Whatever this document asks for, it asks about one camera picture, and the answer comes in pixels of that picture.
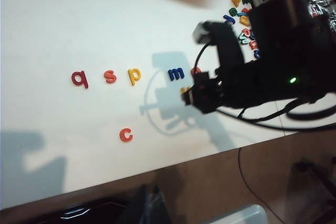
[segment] orange letter c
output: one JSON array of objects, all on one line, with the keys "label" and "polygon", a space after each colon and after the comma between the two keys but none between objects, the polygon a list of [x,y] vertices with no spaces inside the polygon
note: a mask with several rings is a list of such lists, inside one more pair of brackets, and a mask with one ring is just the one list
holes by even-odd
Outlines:
[{"label": "orange letter c", "polygon": [[130,133],[130,132],[131,132],[131,129],[129,129],[129,128],[124,128],[124,129],[122,129],[122,130],[120,131],[120,133],[119,133],[119,136],[120,136],[121,141],[127,143],[127,142],[129,142],[129,141],[131,141],[131,140],[133,139],[133,135],[130,134],[129,137],[126,137],[126,136],[125,136],[125,133],[126,133],[126,132]]}]

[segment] wire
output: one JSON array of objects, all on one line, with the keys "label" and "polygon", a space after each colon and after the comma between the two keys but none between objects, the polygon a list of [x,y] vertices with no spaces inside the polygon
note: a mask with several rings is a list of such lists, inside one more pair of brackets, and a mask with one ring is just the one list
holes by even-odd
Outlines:
[{"label": "wire", "polygon": [[277,116],[280,116],[280,115],[283,115],[285,113],[288,113],[289,111],[295,109],[296,107],[302,105],[302,104],[305,104],[307,103],[308,101],[304,101],[304,100],[300,100],[300,99],[296,99],[294,101],[291,101],[289,102],[282,110],[279,110],[271,115],[268,115],[264,118],[258,118],[258,119],[246,119],[247,121],[251,122],[251,123],[258,123],[258,122],[261,122],[261,121],[268,121],[268,120],[271,120],[273,118],[276,118]]},{"label": "wire", "polygon": [[196,61],[195,61],[195,66],[194,66],[194,79],[195,79],[195,75],[198,74],[197,71],[196,71],[196,69],[197,69],[197,65],[198,65],[198,61],[200,60],[200,58],[201,58],[202,53],[204,52],[204,50],[205,50],[208,46],[210,46],[210,45],[211,45],[210,42],[207,43],[207,44],[205,44],[205,45],[202,47],[202,49],[200,50],[200,52],[198,53],[198,56],[197,56]]},{"label": "wire", "polygon": [[311,121],[311,120],[327,118],[331,115],[334,115],[335,113],[336,113],[336,105],[328,109],[325,109],[325,110],[321,110],[321,111],[313,112],[313,113],[307,113],[307,114],[296,114],[296,113],[287,112],[286,116],[293,120]]},{"label": "wire", "polygon": [[336,125],[335,124],[331,124],[331,125],[325,125],[325,126],[320,126],[320,127],[312,127],[312,128],[287,128],[287,127],[277,127],[277,126],[272,126],[272,125],[265,125],[265,124],[259,124],[259,123],[254,123],[254,122],[250,122],[249,119],[244,119],[244,118],[238,118],[233,114],[227,113],[225,111],[216,110],[218,113],[226,115],[230,118],[236,119],[236,120],[240,120],[242,122],[245,123],[249,123],[255,126],[259,126],[259,127],[264,127],[267,129],[272,129],[272,130],[279,130],[279,131],[302,131],[302,132],[314,132],[314,131],[328,131],[328,130],[335,130],[336,129]]},{"label": "wire", "polygon": [[273,210],[269,207],[269,205],[268,204],[266,204],[266,202],[265,201],[263,201],[254,191],[252,191],[252,189],[250,188],[250,186],[247,184],[247,182],[246,182],[246,180],[245,180],[245,177],[244,177],[244,174],[243,174],[243,171],[242,171],[242,166],[241,166],[241,164],[240,164],[240,151],[241,151],[242,149],[241,148],[239,148],[239,151],[238,151],[238,167],[239,167],[239,172],[240,172],[240,175],[241,175],[241,177],[242,177],[242,179],[243,179],[243,181],[244,181],[244,184],[245,184],[245,186],[247,187],[247,189],[257,198],[257,199],[259,199],[269,210],[270,210],[270,212],[275,216],[275,217],[277,217],[278,218],[278,220],[281,222],[281,223],[283,223],[283,224],[285,224],[281,219],[280,219],[280,217],[278,216],[278,215],[276,215],[275,214],[275,212],[273,212]]}]

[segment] robotic arm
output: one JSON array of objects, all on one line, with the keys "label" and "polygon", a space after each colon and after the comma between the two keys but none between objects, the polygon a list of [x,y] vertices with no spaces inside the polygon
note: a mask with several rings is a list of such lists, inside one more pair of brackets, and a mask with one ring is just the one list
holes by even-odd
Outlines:
[{"label": "robotic arm", "polygon": [[[214,79],[209,78],[208,72],[194,75],[193,87],[182,94],[186,105],[210,113],[220,106],[246,109],[296,98],[284,111],[287,113],[335,92],[336,35],[327,16],[309,15],[307,3],[308,0],[272,0],[249,11],[261,55],[261,59],[249,63],[244,63],[230,24],[198,24],[194,38],[200,44],[217,46],[220,67],[215,70]],[[287,115],[312,120],[335,112],[336,106],[312,114]]]}]

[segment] black object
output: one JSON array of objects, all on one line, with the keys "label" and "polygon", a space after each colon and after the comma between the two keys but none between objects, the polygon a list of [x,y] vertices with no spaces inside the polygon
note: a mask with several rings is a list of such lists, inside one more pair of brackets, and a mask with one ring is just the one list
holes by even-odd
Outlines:
[{"label": "black object", "polygon": [[149,193],[146,185],[128,203],[115,198],[98,199],[43,215],[27,223],[38,224],[171,224],[160,190]]},{"label": "black object", "polygon": [[[336,157],[332,159],[333,164],[336,164]],[[336,186],[330,181],[330,179],[320,170],[318,169],[313,163],[305,163],[301,162],[297,164],[297,169],[300,172],[306,172],[307,170],[311,170],[318,179],[323,183],[326,189],[332,194],[335,198],[333,200],[327,200],[327,204],[333,206],[331,210],[326,212],[323,216],[313,222],[313,224],[326,224],[329,223],[331,220],[336,219]]]},{"label": "black object", "polygon": [[63,209],[43,215],[27,223],[38,224],[89,224],[115,223],[128,205],[127,201],[115,198],[102,198],[79,206]]},{"label": "black object", "polygon": [[171,224],[164,204],[163,195],[158,187],[152,193],[143,185],[116,224]]},{"label": "black object", "polygon": [[244,63],[230,25],[201,24],[203,31],[198,27],[199,36],[194,37],[217,46],[220,67],[214,79],[208,73],[194,75],[194,86],[182,95],[186,104],[210,113],[219,106],[243,109],[291,98],[298,104],[315,103],[335,92],[336,38],[328,17],[312,18],[307,3],[273,0],[249,11],[261,55],[249,63]]}]

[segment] magnetic letter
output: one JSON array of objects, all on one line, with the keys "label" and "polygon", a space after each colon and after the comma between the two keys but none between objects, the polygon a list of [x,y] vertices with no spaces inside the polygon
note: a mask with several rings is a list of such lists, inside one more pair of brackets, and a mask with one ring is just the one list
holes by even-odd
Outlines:
[{"label": "magnetic letter", "polygon": [[171,81],[173,81],[174,79],[178,80],[180,76],[182,79],[184,78],[184,72],[182,68],[170,69],[168,70],[168,74]]},{"label": "magnetic letter", "polygon": [[185,91],[188,91],[190,89],[190,87],[186,87],[186,88],[180,88],[180,92],[181,94],[185,93]]},{"label": "magnetic letter", "polygon": [[140,78],[141,78],[141,72],[137,68],[129,69],[128,70],[128,75],[130,77],[130,81],[132,83],[132,86],[135,85],[135,81],[139,81]]},{"label": "magnetic letter", "polygon": [[104,73],[104,77],[106,78],[107,83],[114,83],[117,80],[117,76],[114,75],[113,70],[107,70]]},{"label": "magnetic letter", "polygon": [[236,20],[234,18],[231,18],[230,16],[228,15],[224,15],[223,18],[226,19],[225,23],[229,23],[229,22],[232,22],[233,25],[236,23]]},{"label": "magnetic letter", "polygon": [[250,47],[251,47],[252,50],[258,48],[257,41],[256,40],[252,40],[250,42]]},{"label": "magnetic letter", "polygon": [[[80,81],[76,80],[76,78],[75,78],[76,76],[80,76]],[[71,76],[71,79],[72,79],[72,82],[75,85],[77,85],[77,86],[80,86],[80,85],[84,84],[84,87],[86,89],[89,87],[88,81],[86,80],[86,76],[85,76],[84,71],[82,71],[82,72],[73,72],[72,76]]]},{"label": "magnetic letter", "polygon": [[[200,69],[199,67],[196,67],[196,73],[200,73],[200,72],[202,72],[201,69]],[[191,73],[192,76],[194,76],[194,74],[195,74],[195,69],[192,68],[191,71],[190,71],[190,73]]]},{"label": "magnetic letter", "polygon": [[122,129],[121,131],[120,131],[120,133],[119,133],[119,136],[120,136],[120,139],[121,139],[121,141],[123,141],[123,142],[129,142],[129,141],[131,141],[132,139],[133,139],[133,135],[132,134],[130,134],[128,137],[126,137],[125,136],[125,133],[130,133],[131,132],[131,129],[129,129],[129,128],[124,128],[124,129]]}]

